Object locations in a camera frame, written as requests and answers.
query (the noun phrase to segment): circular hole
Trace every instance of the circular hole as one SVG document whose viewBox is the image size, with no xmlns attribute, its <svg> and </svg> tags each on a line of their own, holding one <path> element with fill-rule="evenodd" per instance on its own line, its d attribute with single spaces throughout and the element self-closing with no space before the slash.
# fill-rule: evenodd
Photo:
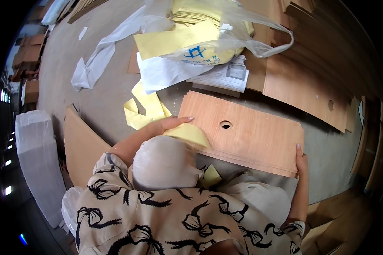
<svg viewBox="0 0 383 255">
<path fill-rule="evenodd" d="M 227 120 L 223 120 L 222 122 L 220 122 L 220 128 L 222 129 L 230 129 L 232 127 L 233 125 L 231 125 L 231 123 Z"/>
<path fill-rule="evenodd" d="M 330 111 L 333 111 L 334 105 L 332 100 L 329 100 L 329 102 L 327 103 L 327 107 L 329 108 Z"/>
</svg>

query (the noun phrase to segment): hand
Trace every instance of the hand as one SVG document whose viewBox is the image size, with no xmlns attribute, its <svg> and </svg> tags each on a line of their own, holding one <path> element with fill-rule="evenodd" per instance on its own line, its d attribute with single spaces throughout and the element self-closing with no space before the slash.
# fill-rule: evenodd
<svg viewBox="0 0 383 255">
<path fill-rule="evenodd" d="M 187 123 L 193 120 L 193 117 L 182 117 L 177 118 L 177 116 L 170 116 L 164 119 L 156 120 L 148 126 L 153 129 L 155 135 L 163 135 L 163 133 L 168 129 L 173 129 L 180 124 Z"/>
<path fill-rule="evenodd" d="M 298 169 L 299 177 L 308 176 L 308 156 L 301 152 L 301 145 L 296 145 L 296 168 Z"/>
</svg>

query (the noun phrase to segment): beige blouse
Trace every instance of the beige blouse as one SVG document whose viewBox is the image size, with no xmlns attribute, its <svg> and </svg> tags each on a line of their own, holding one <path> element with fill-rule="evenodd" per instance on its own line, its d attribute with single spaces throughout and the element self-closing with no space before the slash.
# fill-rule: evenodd
<svg viewBox="0 0 383 255">
<path fill-rule="evenodd" d="M 198 188 L 136 191 L 127 167 L 104 153 L 77 203 L 80 254 L 199 254 L 233 240 L 240 254 L 301 254 L 303 222 L 282 229 L 224 193 Z"/>
</svg>

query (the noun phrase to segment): sleeve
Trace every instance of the sleeve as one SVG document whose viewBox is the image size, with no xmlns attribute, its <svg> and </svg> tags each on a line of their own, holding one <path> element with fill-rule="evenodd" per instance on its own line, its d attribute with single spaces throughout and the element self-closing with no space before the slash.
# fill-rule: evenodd
<svg viewBox="0 0 383 255">
<path fill-rule="evenodd" d="M 282 226 L 281 229 L 295 242 L 296 247 L 301 247 L 302 237 L 305 232 L 305 222 L 299 220 L 290 222 Z"/>
<path fill-rule="evenodd" d="M 93 176 L 88 181 L 91 190 L 105 189 L 106 186 L 116 186 L 133 190 L 128 179 L 128 168 L 125 163 L 110 152 L 105 152 L 93 168 Z"/>
</svg>

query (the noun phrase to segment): warehouse floor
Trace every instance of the warehouse floor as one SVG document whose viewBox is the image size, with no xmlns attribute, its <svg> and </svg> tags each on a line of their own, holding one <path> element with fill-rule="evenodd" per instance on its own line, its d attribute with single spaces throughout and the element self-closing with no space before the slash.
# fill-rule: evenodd
<svg viewBox="0 0 383 255">
<path fill-rule="evenodd" d="M 40 68 L 38 109 L 46 110 L 53 117 L 54 132 L 60 148 L 64 140 L 65 109 L 70 104 L 75 105 L 82 119 L 110 145 L 135 132 L 126 124 L 123 110 L 123 104 L 133 98 L 131 90 L 140 79 L 139 74 L 127 73 L 134 45 L 133 37 L 116 44 L 115 54 L 93 89 L 77 92 L 71 85 L 71 78 L 78 60 L 83 57 L 86 62 L 99 41 L 140 7 L 138 1 L 107 1 L 72 24 L 67 23 L 68 17 L 65 18 L 48 38 Z M 84 27 L 88 27 L 88 30 L 79 41 L 78 36 Z M 172 114 L 177 115 L 183 96 L 189 89 L 191 83 L 182 82 L 159 91 L 158 96 Z M 343 134 L 299 109 L 258 92 L 246 90 L 240 98 L 208 91 L 204 93 L 301 123 L 305 129 L 303 150 L 309 158 L 310 204 L 352 186 L 350 171 L 362 130 L 358 113 L 355 113 L 354 132 L 346 131 Z M 138 104 L 138 107 L 140 113 L 144 114 L 142 106 Z M 197 155 L 196 160 L 198 167 L 213 164 L 223 177 L 243 168 L 203 155 Z M 260 171 L 256 171 L 256 174 L 263 182 L 280 186 L 290 197 L 293 196 L 296 179 Z"/>
</svg>

